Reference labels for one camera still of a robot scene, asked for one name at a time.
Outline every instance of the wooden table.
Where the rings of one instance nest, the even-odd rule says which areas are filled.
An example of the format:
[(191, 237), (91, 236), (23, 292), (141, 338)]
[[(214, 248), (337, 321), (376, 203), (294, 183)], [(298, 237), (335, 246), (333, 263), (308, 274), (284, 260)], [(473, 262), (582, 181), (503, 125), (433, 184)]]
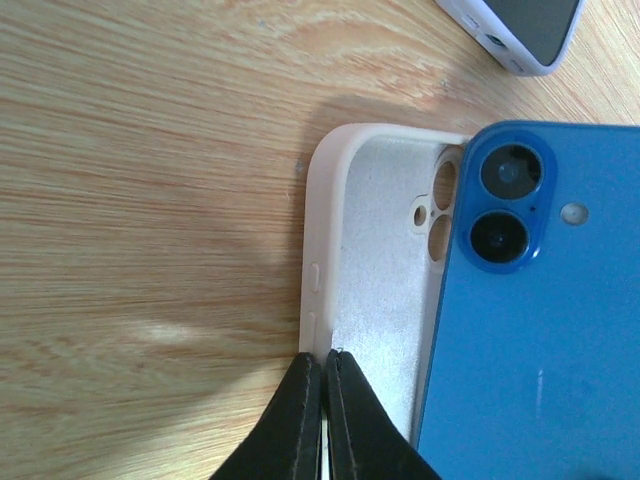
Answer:
[(639, 123), (639, 7), (520, 79), (432, 0), (5, 1), (0, 477), (206, 478), (296, 352), (318, 141)]

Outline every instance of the camera flash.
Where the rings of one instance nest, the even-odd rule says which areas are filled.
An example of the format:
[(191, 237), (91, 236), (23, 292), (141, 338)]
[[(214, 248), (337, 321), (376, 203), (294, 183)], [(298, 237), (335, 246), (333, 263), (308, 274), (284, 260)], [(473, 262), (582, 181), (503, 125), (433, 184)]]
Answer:
[(587, 221), (589, 218), (589, 210), (581, 203), (571, 202), (562, 207), (560, 216), (567, 225), (577, 227)]

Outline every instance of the white phone case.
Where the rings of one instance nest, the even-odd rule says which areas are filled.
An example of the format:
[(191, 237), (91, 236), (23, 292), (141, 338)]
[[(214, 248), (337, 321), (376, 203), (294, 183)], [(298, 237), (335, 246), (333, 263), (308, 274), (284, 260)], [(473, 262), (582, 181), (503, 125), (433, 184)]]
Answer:
[(428, 239), (453, 208), (453, 198), (436, 204), (434, 181), (443, 164), (457, 173), (468, 139), (345, 125), (320, 142), (309, 166), (300, 351), (321, 362), (331, 348), (351, 352), (411, 442), (444, 263), (431, 258)]
[[(541, 64), (483, 0), (436, 0), (436, 3), (504, 68), (526, 77), (548, 75), (562, 63), (585, 0), (579, 1), (560, 53), (551, 65)], [(504, 47), (493, 43), (488, 35), (499, 38)]]

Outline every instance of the blue smartphone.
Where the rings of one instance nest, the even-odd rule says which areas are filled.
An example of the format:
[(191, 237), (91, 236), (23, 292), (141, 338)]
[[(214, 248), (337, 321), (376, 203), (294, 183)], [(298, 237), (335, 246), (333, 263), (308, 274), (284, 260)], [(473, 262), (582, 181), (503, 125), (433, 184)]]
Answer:
[(445, 480), (640, 479), (640, 128), (469, 143), (418, 451)]

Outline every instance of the white smartphone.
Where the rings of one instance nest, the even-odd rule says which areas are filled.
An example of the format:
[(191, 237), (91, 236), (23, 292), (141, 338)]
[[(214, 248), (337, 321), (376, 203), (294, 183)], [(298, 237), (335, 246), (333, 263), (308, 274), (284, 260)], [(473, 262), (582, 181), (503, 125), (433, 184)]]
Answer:
[(553, 72), (562, 62), (585, 0), (436, 0), (515, 75)]

